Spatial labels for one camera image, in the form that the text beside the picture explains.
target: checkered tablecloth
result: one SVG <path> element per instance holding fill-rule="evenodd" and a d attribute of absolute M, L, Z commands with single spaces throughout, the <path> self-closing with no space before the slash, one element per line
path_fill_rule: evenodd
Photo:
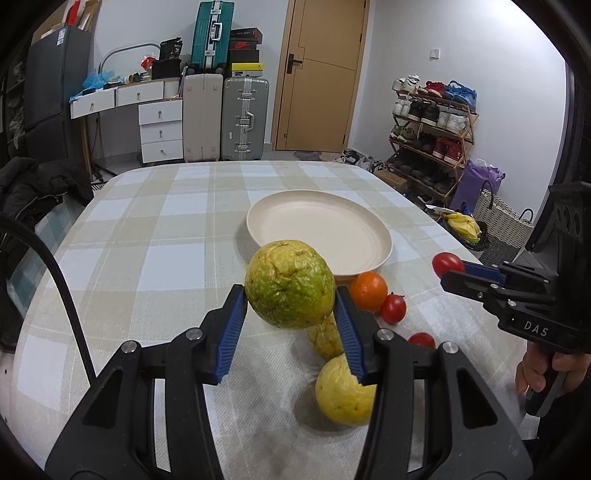
<path fill-rule="evenodd" d="M 95 368 L 127 339 L 168 342 L 221 306 L 232 284 L 243 282 L 256 251 L 246 229 L 248 209 L 288 189 L 347 197 L 385 222 L 394 251 L 381 274 L 408 304 L 397 332 L 407 338 L 427 331 L 438 342 L 457 342 L 518 422 L 513 375 L 523 341 L 500 332 L 479 304 L 444 293 L 431 267 L 442 251 L 466 260 L 472 255 L 381 180 L 335 163 L 170 165 L 111 180 L 56 255 Z M 355 255 L 356 245 L 348 246 Z M 305 332 L 278 330 L 249 309 L 230 374 L 206 388 L 226 478 L 353 478 L 366 429 L 341 428 L 319 412 L 313 385 L 321 365 Z M 18 344 L 9 425 L 40 465 L 87 388 L 64 307 L 45 275 Z M 166 468 L 161 382 L 155 418 L 158 464 Z"/>

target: black cable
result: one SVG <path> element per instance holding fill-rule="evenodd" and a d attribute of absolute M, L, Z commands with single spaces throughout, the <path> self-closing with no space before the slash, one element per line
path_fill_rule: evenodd
<path fill-rule="evenodd" d="M 68 315 L 68 320 L 70 320 L 74 339 L 76 340 L 76 345 L 78 346 L 80 356 L 82 357 L 82 364 L 86 371 L 86 377 L 92 387 L 96 381 L 95 367 L 92 365 L 92 359 L 90 358 L 90 352 L 88 350 L 88 345 L 86 344 L 86 339 L 84 338 L 82 325 L 78 318 L 74 300 L 72 300 L 70 289 L 68 288 L 66 279 L 64 278 L 56 259 L 47 248 L 47 245 L 43 243 L 34 232 L 31 232 L 23 224 L 13 220 L 2 212 L 0 212 L 0 232 L 6 232 L 8 235 L 12 235 L 27 247 L 31 248 L 37 255 L 39 255 L 39 258 L 41 258 L 41 261 L 47 267 L 53 281 L 56 283 L 57 291 L 60 293 L 61 300 L 66 308 L 66 314 Z"/>

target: cherry tomato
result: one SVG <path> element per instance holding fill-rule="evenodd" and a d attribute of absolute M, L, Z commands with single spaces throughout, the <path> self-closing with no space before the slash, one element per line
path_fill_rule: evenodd
<path fill-rule="evenodd" d="M 404 301 L 404 297 L 394 295 L 394 293 L 388 295 L 379 309 L 379 314 L 390 325 L 396 325 L 402 321 L 406 315 L 406 301 Z"/>
<path fill-rule="evenodd" d="M 450 270 L 456 272 L 465 272 L 466 267 L 460 257 L 447 252 L 437 254 L 433 257 L 433 270 L 435 275 L 442 278 Z"/>
<path fill-rule="evenodd" d="M 414 343 L 415 345 L 426 346 L 433 349 L 437 348 L 435 339 L 425 332 L 415 333 L 408 339 L 408 343 Z"/>

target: suitcase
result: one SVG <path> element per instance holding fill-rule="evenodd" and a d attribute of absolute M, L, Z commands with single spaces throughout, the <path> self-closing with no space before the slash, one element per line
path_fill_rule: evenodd
<path fill-rule="evenodd" d="M 233 2 L 202 2 L 197 13 L 191 63 L 199 70 L 222 73 L 228 62 Z"/>
<path fill-rule="evenodd" d="M 232 78 L 224 82 L 222 158 L 260 160 L 265 142 L 269 82 Z"/>
<path fill-rule="evenodd" d="M 188 75 L 183 84 L 183 153 L 185 162 L 220 158 L 221 75 Z"/>

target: human hand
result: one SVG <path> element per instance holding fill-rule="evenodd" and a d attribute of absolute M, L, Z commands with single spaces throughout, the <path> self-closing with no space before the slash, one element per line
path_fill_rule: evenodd
<path fill-rule="evenodd" d="M 575 355 L 555 353 L 551 360 L 554 370 L 567 373 L 562 393 L 569 393 L 583 382 L 591 363 L 591 355 L 585 353 Z M 515 373 L 515 386 L 518 393 L 525 393 L 528 387 L 536 392 L 545 389 L 546 379 L 544 374 L 549 367 L 550 357 L 543 354 L 540 347 L 535 343 L 527 342 L 527 351 L 523 356 L 523 360 L 517 365 L 517 372 Z"/>

